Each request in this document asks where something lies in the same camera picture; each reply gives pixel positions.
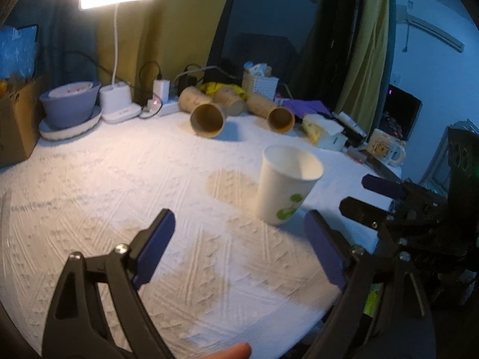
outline screw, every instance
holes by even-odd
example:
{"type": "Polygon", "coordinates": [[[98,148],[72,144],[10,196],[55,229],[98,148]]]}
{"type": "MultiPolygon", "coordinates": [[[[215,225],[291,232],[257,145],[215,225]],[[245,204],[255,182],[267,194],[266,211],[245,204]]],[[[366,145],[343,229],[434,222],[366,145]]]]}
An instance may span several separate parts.
{"type": "Polygon", "coordinates": [[[399,253],[399,259],[401,259],[403,262],[410,262],[411,255],[409,254],[409,252],[402,251],[399,253]]]}
{"type": "Polygon", "coordinates": [[[119,255],[124,255],[128,251],[128,246],[125,243],[120,243],[115,247],[115,252],[119,255]]]}
{"type": "Polygon", "coordinates": [[[353,255],[363,256],[365,252],[366,252],[365,249],[362,248],[361,246],[353,246],[353,249],[351,250],[351,253],[353,255]]]}

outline white woven basket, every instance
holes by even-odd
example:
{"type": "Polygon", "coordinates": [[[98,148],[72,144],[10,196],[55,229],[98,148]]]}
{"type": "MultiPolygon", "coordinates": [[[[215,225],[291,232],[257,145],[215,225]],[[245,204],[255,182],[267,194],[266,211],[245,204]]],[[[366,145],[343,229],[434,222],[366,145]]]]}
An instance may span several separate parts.
{"type": "Polygon", "coordinates": [[[243,74],[243,83],[241,86],[249,94],[259,93],[273,100],[276,95],[279,78],[276,77],[257,77],[248,73],[243,74]]]}

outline white tablecloth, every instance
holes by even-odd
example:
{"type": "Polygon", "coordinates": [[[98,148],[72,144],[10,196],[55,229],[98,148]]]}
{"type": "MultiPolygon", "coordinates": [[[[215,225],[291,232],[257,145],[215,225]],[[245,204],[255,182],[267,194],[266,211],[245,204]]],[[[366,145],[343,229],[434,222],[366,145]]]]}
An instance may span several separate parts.
{"type": "MultiPolygon", "coordinates": [[[[174,355],[197,358],[248,341],[255,359],[281,356],[339,292],[303,235],[304,212],[276,228],[250,211],[262,151],[278,143],[309,149],[324,164],[304,207],[372,251],[375,232],[342,218],[339,202],[351,195],[387,208],[390,201],[364,190],[370,171],[342,153],[314,148],[296,132],[274,134],[253,116],[229,118],[214,140],[196,137],[183,113],[100,123],[72,141],[40,140],[29,160],[0,172],[0,196],[12,190],[1,300],[20,331],[40,349],[69,253],[106,253],[169,208],[175,235],[140,294],[174,355]]],[[[126,346],[106,287],[101,292],[114,338],[126,346]]]]}

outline purple bowl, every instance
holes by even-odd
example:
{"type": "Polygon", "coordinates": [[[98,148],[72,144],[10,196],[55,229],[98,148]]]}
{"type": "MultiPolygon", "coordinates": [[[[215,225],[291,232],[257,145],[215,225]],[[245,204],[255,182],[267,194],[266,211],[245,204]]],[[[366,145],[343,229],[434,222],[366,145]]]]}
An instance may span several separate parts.
{"type": "Polygon", "coordinates": [[[71,83],[61,86],[40,96],[40,101],[45,108],[46,121],[52,127],[65,129],[75,127],[87,121],[93,112],[96,97],[100,90],[100,82],[93,82],[90,89],[70,92],[70,87],[85,87],[87,82],[71,83]]]}

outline kraft paper cup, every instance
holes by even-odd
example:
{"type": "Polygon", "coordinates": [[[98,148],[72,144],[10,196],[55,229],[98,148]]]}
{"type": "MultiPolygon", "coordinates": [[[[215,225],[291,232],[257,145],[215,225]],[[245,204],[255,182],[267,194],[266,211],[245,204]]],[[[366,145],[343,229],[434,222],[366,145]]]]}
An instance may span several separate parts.
{"type": "Polygon", "coordinates": [[[266,148],[254,207],[256,216],[272,225],[286,223],[323,173],[321,161],[308,151],[283,145],[266,148]]]}
{"type": "Polygon", "coordinates": [[[214,138],[225,126],[226,116],[217,104],[204,103],[198,105],[190,116],[191,127],[198,136],[214,138]]]}
{"type": "Polygon", "coordinates": [[[213,101],[220,104],[228,116],[239,116],[246,107],[245,101],[229,86],[219,88],[213,97],[213,101]]]}
{"type": "Polygon", "coordinates": [[[263,117],[273,132],[287,133],[295,125],[295,116],[285,107],[279,107],[261,94],[252,94],[246,102],[246,108],[256,116],[263,117]]]}
{"type": "Polygon", "coordinates": [[[180,94],[178,106],[183,112],[192,113],[201,104],[212,102],[213,99],[200,92],[194,86],[189,86],[180,94]]]}

